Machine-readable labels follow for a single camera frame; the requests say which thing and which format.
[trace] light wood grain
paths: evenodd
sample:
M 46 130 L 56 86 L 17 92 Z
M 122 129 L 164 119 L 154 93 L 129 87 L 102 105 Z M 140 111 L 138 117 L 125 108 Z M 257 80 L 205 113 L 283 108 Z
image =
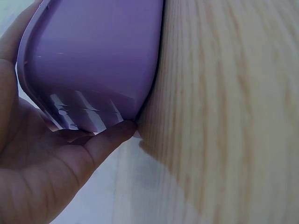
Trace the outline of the light wood grain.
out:
M 299 1 L 168 0 L 122 224 L 299 223 Z

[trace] hand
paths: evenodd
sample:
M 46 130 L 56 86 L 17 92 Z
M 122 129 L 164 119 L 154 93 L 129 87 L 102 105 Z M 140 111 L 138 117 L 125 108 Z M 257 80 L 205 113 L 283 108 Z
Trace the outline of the hand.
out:
M 136 130 L 125 121 L 97 136 L 55 131 L 40 110 L 18 97 L 17 50 L 40 3 L 27 8 L 0 39 L 0 224 L 52 221 Z

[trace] purple plastic container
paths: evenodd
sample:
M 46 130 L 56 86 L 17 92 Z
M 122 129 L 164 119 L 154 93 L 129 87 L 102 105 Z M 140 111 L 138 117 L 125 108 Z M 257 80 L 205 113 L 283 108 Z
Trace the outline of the purple plastic container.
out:
M 60 127 L 134 120 L 153 82 L 163 0 L 44 0 L 21 41 L 18 78 Z

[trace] finger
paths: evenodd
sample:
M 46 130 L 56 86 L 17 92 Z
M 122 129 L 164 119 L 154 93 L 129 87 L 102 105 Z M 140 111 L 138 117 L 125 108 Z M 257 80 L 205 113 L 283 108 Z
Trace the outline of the finger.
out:
M 79 139 L 76 139 L 71 142 L 71 145 L 76 145 L 76 146 L 84 146 L 90 139 L 92 139 L 94 136 L 85 136 Z
M 22 35 L 41 1 L 35 1 L 25 9 L 0 38 L 0 60 L 15 64 Z
M 58 130 L 55 131 L 54 134 L 66 140 L 67 142 L 72 142 L 85 136 L 94 136 L 94 134 L 90 132 L 84 132 L 80 130 L 70 130 L 70 129 Z
M 47 160 L 23 171 L 33 191 L 31 201 L 46 203 L 47 220 L 55 218 L 90 178 L 95 169 L 135 132 L 133 122 L 122 122 L 89 140 L 85 147 L 65 145 Z
M 130 139 L 136 131 L 135 123 L 124 121 L 88 140 L 84 146 L 66 145 L 55 152 L 75 177 L 81 188 L 98 166 L 123 142 Z
M 96 166 L 100 165 L 121 143 L 130 139 L 137 126 L 132 121 L 123 121 L 90 139 L 84 148 Z

